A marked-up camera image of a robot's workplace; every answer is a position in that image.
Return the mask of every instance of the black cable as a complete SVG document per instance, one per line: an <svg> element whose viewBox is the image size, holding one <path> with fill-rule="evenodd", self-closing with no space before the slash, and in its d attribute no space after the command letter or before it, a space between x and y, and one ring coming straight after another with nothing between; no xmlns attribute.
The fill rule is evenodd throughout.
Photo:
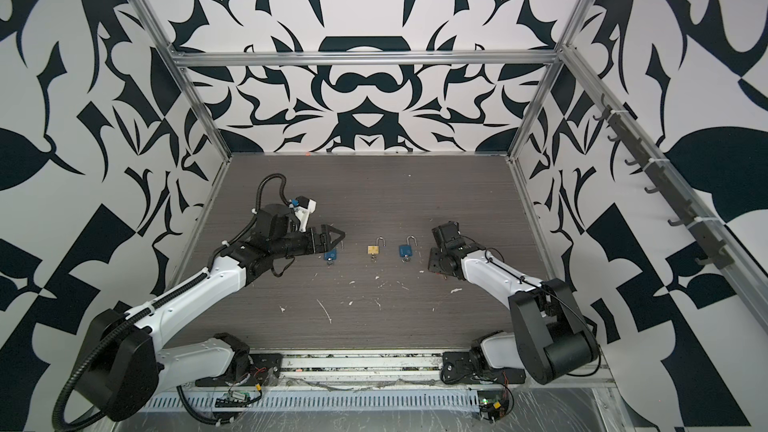
<svg viewBox="0 0 768 432"><path fill-rule="evenodd" d="M599 351L598 351L598 366L596 368L594 368L594 370L592 370L589 374L566 374L566 375L570 375L571 377L590 377L592 375L595 375L598 372L598 370L600 370L600 366L602 365L602 361L603 361L603 355L600 354Z"/></svg>
<svg viewBox="0 0 768 432"><path fill-rule="evenodd" d="M226 399L216 399L216 406L217 407L245 407L247 405L254 404L261 400L261 397L264 395L264 392L259 389L259 397L252 398L250 400L226 400Z"/></svg>
<svg viewBox="0 0 768 432"><path fill-rule="evenodd" d="M514 395L512 394L512 389L509 388L508 384L504 382L500 382L498 379L489 379L485 377L479 377L477 375L475 375L474 379L484 380L485 382L493 382L494 384L498 384L504 387L504 389L506 389L507 394L509 395L509 406L504 408L504 416L512 412L512 410L514 409ZM487 413L492 407L493 407L492 405L486 406L485 407L486 410L481 409L481 412ZM490 418L485 418L485 420L487 420L488 422L493 422L493 420L491 420Z"/></svg>
<svg viewBox="0 0 768 432"><path fill-rule="evenodd" d="M229 244L235 244L237 241L239 241L245 234L248 233L248 231L256 224L256 212L258 212L261 209L261 194L264 191L264 186L266 186L266 183L272 180L273 178L279 178L280 179L280 200L283 201L283 204L286 206L290 204L288 202L288 199L286 198L285 190L286 190L286 181L288 180L283 174L280 173L274 173L269 174L267 177L264 177L259 184L259 187L256 189L256 201L254 203L254 214L248 221L245 227L243 227L243 230L238 232L237 235L235 235L231 240L229 240ZM222 253L223 250L226 249L226 244L222 244L221 246L217 247L216 250L214 250L214 253L210 255L208 258L208 270L211 271L214 268L214 260L216 260L216 257L219 256L219 254Z"/></svg>
<svg viewBox="0 0 768 432"><path fill-rule="evenodd" d="M496 247L486 247L485 250L495 250L499 258L502 260L502 262L504 263L507 262L506 260L504 260L504 255Z"/></svg>
<svg viewBox="0 0 768 432"><path fill-rule="evenodd" d="M195 285L201 283L206 279L206 277L206 274L199 274L195 280L188 282L182 287L179 287L177 290L168 293L168 295L152 302L153 307L161 307L179 295L185 293ZM150 308L146 308L132 315L125 322L115 327L109 334L107 334L103 339L101 339L101 341L99 341L96 347L94 347L94 350L91 350L91 353L88 354L86 358L80 363L80 365L74 370L74 372L72 372L72 375L69 377L67 382L64 383L62 391L59 392L58 398L56 399L56 402L53 406L51 424L53 425L54 430L60 430L61 432L75 432L76 430L88 427L89 425L94 424L95 422L104 418L106 413L100 410L87 419L69 423L64 418L64 408L67 407L67 402L69 401L69 397L74 391L74 386L77 385L77 383L80 381L80 378L83 376L85 371L91 367L91 364L94 362L94 360L96 360L96 358L101 355L102 352L104 352L104 350L112 343L112 341L120 337L133 324L139 322L142 318L147 317L151 312L152 310Z"/></svg>
<svg viewBox="0 0 768 432"><path fill-rule="evenodd" d="M274 275L275 277L283 277L283 274L285 273L286 270L288 270L288 267L293 265L293 263L296 261L296 257L291 256L290 259L291 259L291 261L288 262L288 265L283 267L283 271L281 273L279 273L279 274L277 272L275 272L275 266L273 265L272 266L272 275Z"/></svg>
<svg viewBox="0 0 768 432"><path fill-rule="evenodd" d="M466 379L467 377L469 377L470 375L474 375L474 372L469 372L468 374L464 374L463 376L461 376L461 377L459 377L459 378L456 378L456 379L453 379L453 380L446 380L446 374L445 374L445 372L446 372L446 368L445 368L445 367L443 367L442 369L440 369L440 380L442 380L442 382L443 382L444 384L446 384L446 385L456 385L456 384L458 384L459 382L461 382L462 380L464 380L464 379Z"/></svg>
<svg viewBox="0 0 768 432"><path fill-rule="evenodd" d="M557 295L552 294L551 292L547 291L546 289L544 289L543 287L541 287L539 285L532 284L532 283L528 282L527 280L525 280L524 276L517 276L517 275L511 273L510 271L508 271L507 269L505 269L504 267L499 266L498 264L496 264L493 261L493 259L491 257L488 256L488 254L487 254L488 250L485 249L485 251L486 251L486 253L485 253L485 260L487 260L489 264L495 265L497 268L499 268L499 269L503 270L504 272L510 274L511 276L513 276L514 278L519 280L520 283L524 283L524 284L528 284L528 285L530 285L532 287L536 287L537 289L539 289L540 291L542 291L546 295L549 295L553 299L557 300L558 302L560 302L560 305L562 305L563 307L565 307L566 309L571 311L571 313L574 315L574 317L576 317L584 325L584 330L589 332L589 334L592 336L592 340L598 346L598 366L594 370L592 370L589 374L566 374L566 375L570 375L571 377L590 377L591 375L595 375L598 372L598 370L600 370L600 366L602 365L602 354L600 353L600 344L598 344L598 338L594 336L594 332L592 332L592 329L590 329L590 327L587 324L587 322L581 318L581 314L577 314L568 304L566 304L565 302L560 300L560 297L558 297Z"/></svg>
<svg viewBox="0 0 768 432"><path fill-rule="evenodd" d="M469 240L473 241L475 244L480 245L480 242L477 242L474 238L470 237L469 235L462 235L464 238L468 238ZM502 262L506 262L504 260L504 254L502 254L496 247L486 247L485 250L495 250Z"/></svg>
<svg viewBox="0 0 768 432"><path fill-rule="evenodd" d="M192 407L192 404L189 403L189 401L187 400L187 397L184 395L184 389L182 389L180 385L176 386L176 392L178 393L179 399L181 400L181 405L184 407L187 413L191 415L193 419L197 420L202 424L206 424L206 425L231 424L234 422L235 418L237 417L235 415L225 420L205 417L204 415L200 414L200 412L198 412Z"/></svg>

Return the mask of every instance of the padlock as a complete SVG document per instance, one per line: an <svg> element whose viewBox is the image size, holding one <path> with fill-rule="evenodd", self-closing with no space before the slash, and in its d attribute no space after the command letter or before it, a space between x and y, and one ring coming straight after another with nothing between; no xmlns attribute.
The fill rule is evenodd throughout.
<svg viewBox="0 0 768 432"><path fill-rule="evenodd" d="M342 250L344 249L344 241L341 241L341 248ZM336 260L336 249L334 248L333 250L326 252L322 255L322 258L329 266L333 265L333 261Z"/></svg>
<svg viewBox="0 0 768 432"><path fill-rule="evenodd" d="M372 261L376 261L376 256L379 254L379 241L382 241L382 247L386 247L386 240L384 240L384 237L379 237L376 240L376 245L369 245L368 246L368 253L371 256Z"/></svg>
<svg viewBox="0 0 768 432"><path fill-rule="evenodd" d="M406 237L406 244L400 245L400 257L402 258L403 262L410 261L411 257L413 256L413 249L411 248L410 239L413 239L413 245L418 245L416 237L413 235Z"/></svg>

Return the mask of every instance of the blue padlock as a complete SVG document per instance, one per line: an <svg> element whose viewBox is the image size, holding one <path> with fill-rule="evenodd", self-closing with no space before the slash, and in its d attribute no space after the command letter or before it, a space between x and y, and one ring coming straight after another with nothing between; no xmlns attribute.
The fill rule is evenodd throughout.
<svg viewBox="0 0 768 432"><path fill-rule="evenodd" d="M341 248L344 248L344 241L341 241ZM322 258L326 261L326 264L333 265L333 261L336 260L336 249L326 252L322 255Z"/></svg>
<svg viewBox="0 0 768 432"><path fill-rule="evenodd" d="M403 262L410 261L411 257L413 256L413 249L411 248L410 239L413 239L413 245L418 245L416 242L416 237L413 235L406 237L406 244L400 245L400 257L402 258Z"/></svg>

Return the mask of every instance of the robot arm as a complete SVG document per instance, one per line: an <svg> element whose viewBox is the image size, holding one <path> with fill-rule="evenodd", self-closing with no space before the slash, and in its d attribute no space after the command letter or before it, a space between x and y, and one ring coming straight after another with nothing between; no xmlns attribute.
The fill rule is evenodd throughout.
<svg viewBox="0 0 768 432"><path fill-rule="evenodd" d="M480 343L485 366L524 368L547 384L598 358L597 341L562 280L526 277L467 241L456 222L438 226L432 234L438 246L429 257L430 271L479 285L509 309L514 335L493 335ZM554 320L546 322L545 317Z"/></svg>
<svg viewBox="0 0 768 432"><path fill-rule="evenodd" d="M256 204L260 204L261 189L269 178L273 177L268 176L259 187ZM244 378L250 348L232 335L217 334L200 344L163 347L210 306L264 272L282 275L274 271L275 258L333 250L345 234L327 225L320 226L319 232L307 227L315 205L306 197L291 202L283 198L283 204L254 210L256 215L248 226L233 243L225 242L216 250L208 267L124 314L107 310L94 318L78 354L78 365L54 406L54 428L79 430L105 415L124 420L156 392L199 378L223 377L231 382ZM72 390L99 408L92 417L95 420L79 424L64 421L63 409Z"/></svg>

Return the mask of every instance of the black mounting plate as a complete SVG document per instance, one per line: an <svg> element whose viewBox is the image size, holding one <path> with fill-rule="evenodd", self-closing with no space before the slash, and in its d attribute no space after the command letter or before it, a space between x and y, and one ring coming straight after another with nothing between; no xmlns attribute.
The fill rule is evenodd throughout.
<svg viewBox="0 0 768 432"><path fill-rule="evenodd" d="M469 360L469 352L443 352L442 353L442 368L443 377L448 382L458 380L456 384L480 384L480 380L472 378L472 372L474 368L472 362ZM524 384L525 383L525 370L523 369L491 369L486 371L485 376L488 379L496 380L500 384L504 383L504 376L507 376L508 384Z"/></svg>
<svg viewBox="0 0 768 432"><path fill-rule="evenodd" d="M429 249L429 264L427 270L438 274L442 273L442 270L440 269L440 249L437 247Z"/></svg>
<svg viewBox="0 0 768 432"><path fill-rule="evenodd" d="M282 354L251 354L251 360L254 364L251 366L251 375L241 387L253 387L256 384L264 385L270 375L274 377L280 376L280 367L283 363ZM206 377L204 379L198 379L194 382L196 387L226 387L226 383L216 377Z"/></svg>

